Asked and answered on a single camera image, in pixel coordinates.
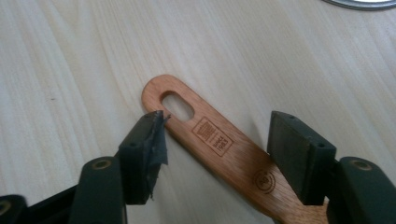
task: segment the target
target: oval hole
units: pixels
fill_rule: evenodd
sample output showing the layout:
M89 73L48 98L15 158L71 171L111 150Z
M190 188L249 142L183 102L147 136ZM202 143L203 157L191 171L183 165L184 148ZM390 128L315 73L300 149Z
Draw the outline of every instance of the oval hole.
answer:
M165 98L163 98L163 105L173 116L176 116L181 121L187 121L194 117L194 110L192 107L176 94L165 96Z

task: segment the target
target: tabletop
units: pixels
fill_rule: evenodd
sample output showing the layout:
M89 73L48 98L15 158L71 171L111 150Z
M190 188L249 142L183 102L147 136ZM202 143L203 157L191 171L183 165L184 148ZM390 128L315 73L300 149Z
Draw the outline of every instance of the tabletop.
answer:
M0 195L77 184L147 113L146 83L185 82L266 149L292 114L396 183L396 9L307 1L1 1ZM174 97L165 104L191 116ZM129 223L273 223L166 134L169 164Z

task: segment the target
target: wooden utensil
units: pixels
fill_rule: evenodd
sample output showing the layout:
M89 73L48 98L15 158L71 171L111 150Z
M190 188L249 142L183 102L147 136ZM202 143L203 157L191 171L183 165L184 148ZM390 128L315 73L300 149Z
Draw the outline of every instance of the wooden utensil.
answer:
M169 119L170 134L259 211L283 223L328 222L326 204L302 205L270 156L176 77L162 75L149 81L142 93L143 106L171 114L162 104L169 94L179 96L194 112L187 121Z

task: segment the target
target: engraved logo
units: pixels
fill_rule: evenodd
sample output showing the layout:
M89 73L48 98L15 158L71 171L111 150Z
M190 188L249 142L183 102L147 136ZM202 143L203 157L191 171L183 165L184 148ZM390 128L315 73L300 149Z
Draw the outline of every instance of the engraved logo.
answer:
M233 144L233 140L207 118L202 118L192 132L219 156L223 156Z
M257 188L264 191L264 193L271 193L275 188L275 177L271 172L260 170L253 177L253 182Z

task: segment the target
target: square engraved logo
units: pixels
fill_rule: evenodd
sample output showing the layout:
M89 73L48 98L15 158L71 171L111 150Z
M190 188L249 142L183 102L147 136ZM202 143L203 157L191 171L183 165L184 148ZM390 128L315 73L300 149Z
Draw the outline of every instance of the square engraved logo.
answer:
M202 141L212 148L219 156L223 156L233 144L233 140L220 130L209 119L203 117L192 129Z

